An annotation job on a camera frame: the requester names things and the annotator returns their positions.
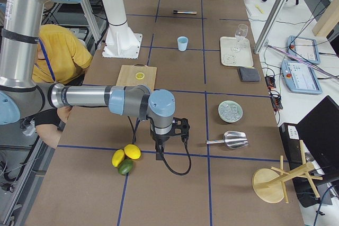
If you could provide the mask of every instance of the round wooden base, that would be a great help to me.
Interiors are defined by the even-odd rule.
[[[252,178],[253,189],[259,198],[268,203],[278,203],[284,198],[284,192],[280,181],[265,185],[266,182],[279,177],[279,174],[271,169],[259,169]]]

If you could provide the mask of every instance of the person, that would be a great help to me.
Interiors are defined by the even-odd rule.
[[[33,69],[36,83],[81,85],[92,55],[76,36],[58,25],[42,25]],[[50,109],[34,115],[35,129],[47,145],[56,148],[62,131],[60,120],[67,122],[71,107]]]

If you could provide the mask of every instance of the wooden cutting board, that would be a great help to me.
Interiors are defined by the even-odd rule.
[[[152,66],[121,66],[117,86],[146,85],[154,90],[157,68]]]

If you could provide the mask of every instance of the person's hand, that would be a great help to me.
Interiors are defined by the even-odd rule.
[[[69,107],[69,106],[58,108],[57,110],[58,116],[64,123],[67,123],[71,110],[72,110],[72,107]]]

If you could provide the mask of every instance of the brown table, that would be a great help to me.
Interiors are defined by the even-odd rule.
[[[128,119],[106,108],[76,107],[25,225],[303,225],[291,182],[290,204],[265,203],[252,190],[253,173],[279,167],[284,152],[262,72],[261,82],[241,83],[237,68],[220,62],[220,37],[234,36],[239,23],[249,25],[243,0],[124,3],[129,26],[143,34],[139,58],[103,58],[100,49],[84,83],[114,85],[121,65],[156,66],[155,88],[170,90],[176,99],[175,116],[189,119],[192,169],[176,176],[155,160],[145,121],[137,132],[142,157],[128,176],[119,175],[111,158],[131,142]],[[173,16],[173,9],[198,13]],[[190,40],[185,52],[176,49],[181,35]],[[248,39],[254,46],[251,31]],[[253,60],[261,70],[258,55],[253,54]],[[242,106],[240,121],[228,124],[220,119],[217,108],[224,100]],[[245,132],[249,146],[206,146],[206,139],[222,138],[228,130]],[[179,138],[168,140],[165,151],[172,168],[187,169]]]

